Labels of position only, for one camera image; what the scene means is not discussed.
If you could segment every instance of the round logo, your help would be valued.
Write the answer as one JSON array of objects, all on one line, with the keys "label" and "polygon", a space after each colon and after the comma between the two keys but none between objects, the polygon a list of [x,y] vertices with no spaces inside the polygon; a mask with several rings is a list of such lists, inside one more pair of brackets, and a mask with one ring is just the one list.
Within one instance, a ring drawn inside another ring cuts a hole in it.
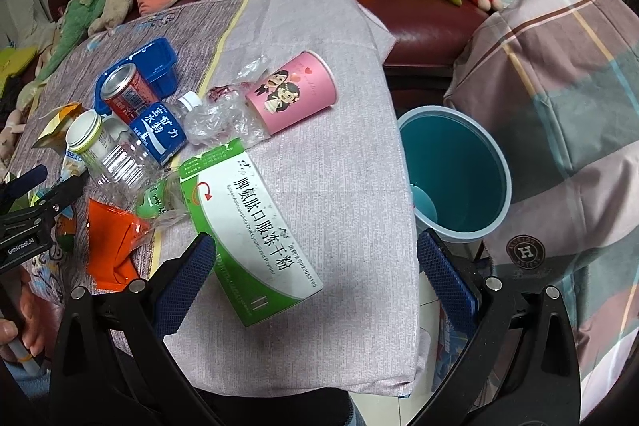
[{"label": "round logo", "polygon": [[546,258],[544,244],[530,235],[517,235],[508,241],[506,251],[512,262],[522,269],[535,269]]}]

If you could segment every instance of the blue plastic container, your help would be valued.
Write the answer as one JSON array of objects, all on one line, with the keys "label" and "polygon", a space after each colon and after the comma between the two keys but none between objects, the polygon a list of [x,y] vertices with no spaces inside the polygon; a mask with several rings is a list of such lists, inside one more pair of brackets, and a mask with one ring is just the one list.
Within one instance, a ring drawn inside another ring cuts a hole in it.
[{"label": "blue plastic container", "polygon": [[512,183],[503,153],[465,114],[419,107],[399,121],[419,230],[473,242],[504,220]]},{"label": "blue plastic container", "polygon": [[170,96],[178,88],[178,78],[174,68],[177,61],[178,57],[175,55],[175,51],[164,37],[159,37],[143,45],[128,57],[118,60],[100,75],[95,84],[93,108],[102,116],[111,114],[111,109],[100,96],[102,84],[113,71],[130,62],[135,64],[137,70],[160,100]]}]

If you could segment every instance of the blue gripper pad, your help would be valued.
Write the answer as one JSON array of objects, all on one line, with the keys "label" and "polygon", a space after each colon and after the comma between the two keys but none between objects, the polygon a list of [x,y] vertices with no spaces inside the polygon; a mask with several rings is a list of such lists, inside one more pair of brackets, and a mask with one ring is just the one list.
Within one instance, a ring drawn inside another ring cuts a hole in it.
[{"label": "blue gripper pad", "polygon": [[153,330],[158,339],[178,331],[215,265],[215,241],[200,234],[179,260],[182,263],[178,272],[155,301]]},{"label": "blue gripper pad", "polygon": [[441,241],[438,244],[429,232],[424,230],[417,240],[419,266],[426,273],[454,329],[470,338],[477,329],[477,299],[446,258],[443,251],[446,246]]}]

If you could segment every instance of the metal screw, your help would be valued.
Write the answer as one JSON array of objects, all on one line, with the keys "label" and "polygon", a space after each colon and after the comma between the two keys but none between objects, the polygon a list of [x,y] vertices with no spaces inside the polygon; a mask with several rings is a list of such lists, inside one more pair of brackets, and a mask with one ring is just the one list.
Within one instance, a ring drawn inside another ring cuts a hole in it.
[{"label": "metal screw", "polygon": [[495,278],[494,276],[490,276],[486,279],[486,287],[491,291],[499,291],[504,285],[499,278]]},{"label": "metal screw", "polygon": [[74,300],[79,300],[82,296],[84,296],[85,291],[86,289],[83,287],[76,287],[75,289],[73,289],[73,291],[71,291],[71,298],[73,298]]},{"label": "metal screw", "polygon": [[129,291],[131,292],[143,292],[146,287],[146,282],[142,278],[138,278],[137,280],[132,281],[129,284]]},{"label": "metal screw", "polygon": [[546,294],[548,295],[548,297],[552,298],[553,300],[556,300],[557,298],[559,298],[561,293],[556,287],[549,285],[546,288]]}]

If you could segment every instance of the tiled floor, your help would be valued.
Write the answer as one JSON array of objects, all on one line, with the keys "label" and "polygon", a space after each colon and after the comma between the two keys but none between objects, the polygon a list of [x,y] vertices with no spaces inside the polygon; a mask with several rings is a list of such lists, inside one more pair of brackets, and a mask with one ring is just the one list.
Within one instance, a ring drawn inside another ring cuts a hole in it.
[{"label": "tiled floor", "polygon": [[406,426],[432,395],[440,304],[423,273],[419,275],[419,302],[420,325],[431,336],[426,373],[408,398],[352,393],[351,397],[362,413],[367,426]]}]

